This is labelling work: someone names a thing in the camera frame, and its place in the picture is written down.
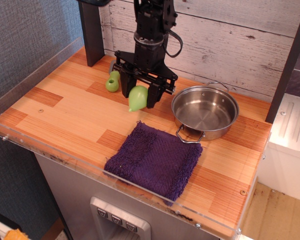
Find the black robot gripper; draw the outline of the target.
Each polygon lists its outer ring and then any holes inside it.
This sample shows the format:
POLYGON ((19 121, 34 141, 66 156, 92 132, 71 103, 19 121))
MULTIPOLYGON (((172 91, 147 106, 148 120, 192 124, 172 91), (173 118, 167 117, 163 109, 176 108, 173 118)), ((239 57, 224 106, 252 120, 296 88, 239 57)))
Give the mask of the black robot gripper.
POLYGON ((178 76, 165 65, 168 40, 159 42, 136 39, 134 53, 117 50, 114 69, 120 71, 121 91, 125 98, 136 86, 137 79, 149 85, 148 109, 154 108, 164 92, 173 94, 178 76))

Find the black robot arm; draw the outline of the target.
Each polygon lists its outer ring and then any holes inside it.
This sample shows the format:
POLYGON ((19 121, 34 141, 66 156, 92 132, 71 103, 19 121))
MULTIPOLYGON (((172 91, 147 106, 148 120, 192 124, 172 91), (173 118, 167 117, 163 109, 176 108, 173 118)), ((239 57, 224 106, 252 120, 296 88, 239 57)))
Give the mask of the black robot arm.
MULTIPOLYGON (((105 54, 99 8, 108 0, 78 2, 87 65, 92 67, 105 54)), ((183 41, 171 30, 178 16, 172 0, 135 0, 137 23, 134 52, 115 51, 113 69, 119 71, 121 91, 131 97, 137 81, 148 85, 146 107, 152 109, 163 93, 173 94, 178 76, 165 65, 169 36, 183 41)))

